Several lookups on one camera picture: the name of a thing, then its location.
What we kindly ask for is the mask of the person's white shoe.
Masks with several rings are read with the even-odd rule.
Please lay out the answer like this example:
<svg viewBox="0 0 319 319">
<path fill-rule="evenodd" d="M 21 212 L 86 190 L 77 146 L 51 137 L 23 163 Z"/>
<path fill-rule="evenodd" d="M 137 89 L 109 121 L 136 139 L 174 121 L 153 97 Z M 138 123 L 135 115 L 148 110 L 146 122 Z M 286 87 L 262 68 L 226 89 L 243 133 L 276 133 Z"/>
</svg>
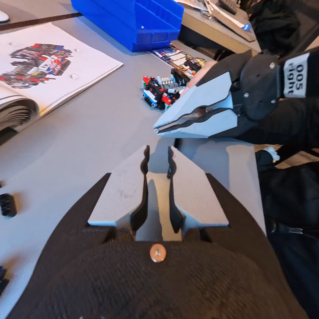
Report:
<svg viewBox="0 0 319 319">
<path fill-rule="evenodd" d="M 280 156 L 278 155 L 274 147 L 265 147 L 263 150 L 271 155 L 273 163 L 276 163 L 280 160 Z"/>
</svg>

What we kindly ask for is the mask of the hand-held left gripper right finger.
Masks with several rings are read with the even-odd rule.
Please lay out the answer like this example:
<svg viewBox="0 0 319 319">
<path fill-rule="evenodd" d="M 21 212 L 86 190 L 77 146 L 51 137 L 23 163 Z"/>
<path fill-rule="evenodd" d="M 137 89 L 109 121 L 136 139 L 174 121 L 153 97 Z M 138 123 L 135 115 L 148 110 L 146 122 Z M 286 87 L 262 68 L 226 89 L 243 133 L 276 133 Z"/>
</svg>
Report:
<svg viewBox="0 0 319 319">
<path fill-rule="evenodd" d="M 168 162 L 170 222 L 174 233 L 228 226 L 205 171 L 173 146 L 168 147 Z"/>
</svg>

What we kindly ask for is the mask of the small toy brick assembly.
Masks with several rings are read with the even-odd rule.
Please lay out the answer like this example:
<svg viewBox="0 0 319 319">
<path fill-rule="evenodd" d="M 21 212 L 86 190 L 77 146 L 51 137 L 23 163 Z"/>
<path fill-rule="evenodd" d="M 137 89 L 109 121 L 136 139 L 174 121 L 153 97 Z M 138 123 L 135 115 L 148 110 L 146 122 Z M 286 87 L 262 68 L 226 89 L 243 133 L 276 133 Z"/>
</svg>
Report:
<svg viewBox="0 0 319 319">
<path fill-rule="evenodd" d="M 144 100 L 153 108 L 167 110 L 180 98 L 188 82 L 205 64 L 202 58 L 187 57 L 182 65 L 171 70 L 169 78 L 144 76 Z"/>
</svg>

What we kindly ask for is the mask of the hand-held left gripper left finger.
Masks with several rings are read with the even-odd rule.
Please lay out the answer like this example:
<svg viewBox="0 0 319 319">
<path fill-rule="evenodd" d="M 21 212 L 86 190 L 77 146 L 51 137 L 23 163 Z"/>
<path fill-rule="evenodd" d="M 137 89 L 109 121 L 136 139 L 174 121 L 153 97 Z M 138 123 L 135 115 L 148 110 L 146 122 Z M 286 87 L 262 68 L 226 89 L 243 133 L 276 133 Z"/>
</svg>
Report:
<svg viewBox="0 0 319 319">
<path fill-rule="evenodd" d="M 148 214 L 148 162 L 144 145 L 108 175 L 108 180 L 88 219 L 90 226 L 127 229 L 133 237 Z"/>
</svg>

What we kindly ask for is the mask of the black angled toy beam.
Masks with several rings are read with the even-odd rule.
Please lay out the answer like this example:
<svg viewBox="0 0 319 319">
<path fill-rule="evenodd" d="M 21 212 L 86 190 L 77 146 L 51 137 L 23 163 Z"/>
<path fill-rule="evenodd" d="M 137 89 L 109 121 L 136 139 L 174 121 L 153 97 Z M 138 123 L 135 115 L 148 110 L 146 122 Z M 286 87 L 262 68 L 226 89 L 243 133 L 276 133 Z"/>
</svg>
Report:
<svg viewBox="0 0 319 319">
<path fill-rule="evenodd" d="M 5 217 L 15 217 L 17 208 L 14 197 L 9 193 L 0 195 L 0 210 L 1 214 Z"/>
</svg>

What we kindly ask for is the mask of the blue plastic bin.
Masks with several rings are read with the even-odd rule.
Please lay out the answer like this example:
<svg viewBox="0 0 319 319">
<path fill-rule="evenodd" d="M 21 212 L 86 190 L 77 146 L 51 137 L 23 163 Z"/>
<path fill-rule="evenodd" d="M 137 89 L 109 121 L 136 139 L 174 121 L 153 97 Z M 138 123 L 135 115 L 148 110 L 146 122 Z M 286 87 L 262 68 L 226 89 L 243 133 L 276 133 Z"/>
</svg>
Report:
<svg viewBox="0 0 319 319">
<path fill-rule="evenodd" d="M 72 0 L 75 10 L 131 52 L 169 47 L 184 7 L 173 0 Z"/>
</svg>

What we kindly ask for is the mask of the person's right hand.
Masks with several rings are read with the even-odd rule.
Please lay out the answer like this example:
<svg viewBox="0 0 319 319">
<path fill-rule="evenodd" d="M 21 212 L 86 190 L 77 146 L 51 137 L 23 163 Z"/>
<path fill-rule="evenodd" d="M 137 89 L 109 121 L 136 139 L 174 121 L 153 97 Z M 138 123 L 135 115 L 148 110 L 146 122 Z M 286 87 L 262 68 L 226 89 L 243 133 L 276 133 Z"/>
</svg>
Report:
<svg viewBox="0 0 319 319">
<path fill-rule="evenodd" d="M 215 64 L 217 64 L 217 61 L 209 61 L 198 72 L 196 72 L 193 78 L 187 83 L 185 89 L 182 90 L 180 96 L 183 96 L 188 90 L 194 87 Z"/>
</svg>

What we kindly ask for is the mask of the printed sticker sheet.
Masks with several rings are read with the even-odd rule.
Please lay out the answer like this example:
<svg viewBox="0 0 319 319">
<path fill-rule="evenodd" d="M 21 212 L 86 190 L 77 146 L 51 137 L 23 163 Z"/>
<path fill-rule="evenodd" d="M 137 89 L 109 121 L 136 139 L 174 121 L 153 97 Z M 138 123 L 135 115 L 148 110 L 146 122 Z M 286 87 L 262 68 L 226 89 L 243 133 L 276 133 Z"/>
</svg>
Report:
<svg viewBox="0 0 319 319">
<path fill-rule="evenodd" d="M 192 78 L 196 71 L 206 64 L 205 59 L 194 57 L 173 44 L 168 48 L 150 50 L 150 53 L 171 66 L 172 69 L 181 71 L 188 78 Z"/>
</svg>

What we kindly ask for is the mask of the grey desk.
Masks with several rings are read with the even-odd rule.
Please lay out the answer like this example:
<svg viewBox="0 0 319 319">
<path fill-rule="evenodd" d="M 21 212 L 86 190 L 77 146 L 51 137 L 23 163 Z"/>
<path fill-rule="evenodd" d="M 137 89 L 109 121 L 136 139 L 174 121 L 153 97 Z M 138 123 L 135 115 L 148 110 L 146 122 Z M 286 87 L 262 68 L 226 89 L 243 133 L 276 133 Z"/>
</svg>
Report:
<svg viewBox="0 0 319 319">
<path fill-rule="evenodd" d="M 106 173 L 150 146 L 149 212 L 137 240 L 180 241 L 169 218 L 168 146 L 153 131 L 159 118 L 141 98 L 142 77 L 167 77 L 170 67 L 149 52 L 132 53 L 84 17 L 52 22 L 123 66 L 1 145 L 2 193 L 17 215 L 1 216 L 1 265 L 10 282 L 1 318 L 19 300 L 51 233 Z"/>
</svg>

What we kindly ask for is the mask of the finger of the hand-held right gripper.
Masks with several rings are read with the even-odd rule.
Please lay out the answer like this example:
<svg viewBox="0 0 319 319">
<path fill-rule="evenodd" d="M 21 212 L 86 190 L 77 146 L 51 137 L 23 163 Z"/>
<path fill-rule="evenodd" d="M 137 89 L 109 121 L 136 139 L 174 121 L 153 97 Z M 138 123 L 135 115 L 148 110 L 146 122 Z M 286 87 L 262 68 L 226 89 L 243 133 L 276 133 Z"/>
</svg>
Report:
<svg viewBox="0 0 319 319">
<path fill-rule="evenodd" d="M 168 108 L 154 124 L 155 127 L 181 124 L 193 117 L 201 117 L 217 108 L 233 110 L 230 93 L 230 74 L 227 72 L 199 86 L 194 86 Z"/>
<path fill-rule="evenodd" d="M 237 127 L 238 116 L 230 108 L 217 108 L 201 117 L 193 117 L 181 124 L 155 127 L 156 134 L 168 138 L 209 138 L 215 134 Z"/>
</svg>

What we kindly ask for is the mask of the dark cloth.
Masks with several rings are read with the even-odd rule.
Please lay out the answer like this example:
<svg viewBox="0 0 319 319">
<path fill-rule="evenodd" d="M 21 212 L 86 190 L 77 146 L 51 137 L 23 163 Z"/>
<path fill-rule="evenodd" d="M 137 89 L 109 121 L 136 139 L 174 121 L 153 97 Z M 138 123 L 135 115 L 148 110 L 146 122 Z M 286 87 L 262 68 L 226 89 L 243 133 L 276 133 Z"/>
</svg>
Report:
<svg viewBox="0 0 319 319">
<path fill-rule="evenodd" d="M 289 1 L 258 1 L 250 7 L 248 13 L 261 50 L 283 57 L 298 44 L 300 22 L 289 7 Z"/>
</svg>

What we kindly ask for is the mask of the neighbouring table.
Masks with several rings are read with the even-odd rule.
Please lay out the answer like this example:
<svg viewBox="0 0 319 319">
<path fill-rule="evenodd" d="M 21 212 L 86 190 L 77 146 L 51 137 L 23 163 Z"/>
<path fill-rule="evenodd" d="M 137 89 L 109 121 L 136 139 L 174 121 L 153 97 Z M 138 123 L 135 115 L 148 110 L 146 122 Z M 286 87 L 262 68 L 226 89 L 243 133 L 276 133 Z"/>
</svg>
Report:
<svg viewBox="0 0 319 319">
<path fill-rule="evenodd" d="M 253 55 L 261 52 L 248 14 L 233 1 L 235 14 L 222 7 L 230 1 L 175 1 L 184 7 L 179 40 L 196 47 Z"/>
</svg>

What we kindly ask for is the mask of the open toy instruction booklet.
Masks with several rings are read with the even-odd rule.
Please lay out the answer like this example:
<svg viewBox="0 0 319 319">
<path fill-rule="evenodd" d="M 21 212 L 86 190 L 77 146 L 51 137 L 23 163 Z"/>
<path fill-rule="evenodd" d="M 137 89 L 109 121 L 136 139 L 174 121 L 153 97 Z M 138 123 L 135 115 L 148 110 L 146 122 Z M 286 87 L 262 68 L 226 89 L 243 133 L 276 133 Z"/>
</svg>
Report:
<svg viewBox="0 0 319 319">
<path fill-rule="evenodd" d="M 0 130 L 21 132 L 123 63 L 52 23 L 0 36 Z"/>
</svg>

